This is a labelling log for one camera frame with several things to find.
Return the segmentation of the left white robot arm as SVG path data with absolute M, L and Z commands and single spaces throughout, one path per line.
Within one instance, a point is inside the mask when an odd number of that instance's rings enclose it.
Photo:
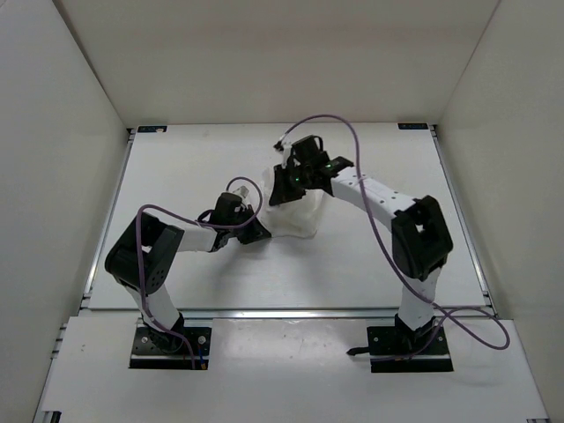
M 170 225 L 146 208 L 131 221 L 110 249 L 105 270 L 131 295 L 148 338 L 164 354 L 194 353 L 182 313 L 165 287 L 179 252 L 217 252 L 230 240 L 248 245 L 271 238 L 271 232 L 240 193 L 222 193 L 215 206 L 185 228 Z

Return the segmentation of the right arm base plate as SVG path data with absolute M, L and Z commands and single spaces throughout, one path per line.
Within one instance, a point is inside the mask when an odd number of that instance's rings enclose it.
M 392 373 L 450 373 L 454 371 L 445 330 L 436 337 L 417 340 L 409 346 L 400 340 L 393 326 L 367 327 L 367 346 L 353 347 L 348 356 L 367 354 L 373 374 Z

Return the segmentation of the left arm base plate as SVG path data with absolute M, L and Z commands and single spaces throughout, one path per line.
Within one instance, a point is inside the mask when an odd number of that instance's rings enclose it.
M 186 344 L 168 333 L 159 332 L 144 323 L 138 323 L 130 350 L 129 368 L 151 370 L 196 370 L 209 367 L 212 327 L 185 326 Z

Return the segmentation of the white pleated skirt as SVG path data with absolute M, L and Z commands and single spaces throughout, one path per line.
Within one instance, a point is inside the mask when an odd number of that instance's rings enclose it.
M 257 185 L 263 194 L 263 206 L 257 218 L 272 238 L 309 239 L 315 236 L 325 211 L 325 192 L 310 190 L 299 200 L 270 206 L 269 200 L 274 187 L 273 165 L 263 169 Z

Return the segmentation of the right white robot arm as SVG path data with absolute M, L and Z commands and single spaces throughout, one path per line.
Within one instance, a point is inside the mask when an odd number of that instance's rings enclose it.
M 438 201 L 402 194 L 366 176 L 349 159 L 331 158 L 318 136 L 292 144 L 279 140 L 274 148 L 282 160 L 273 168 L 271 206 L 322 191 L 363 210 L 371 224 L 381 223 L 390 232 L 391 248 L 384 255 L 404 286 L 395 316 L 395 341 L 402 351 L 417 352 L 433 327 L 438 278 L 453 249 Z

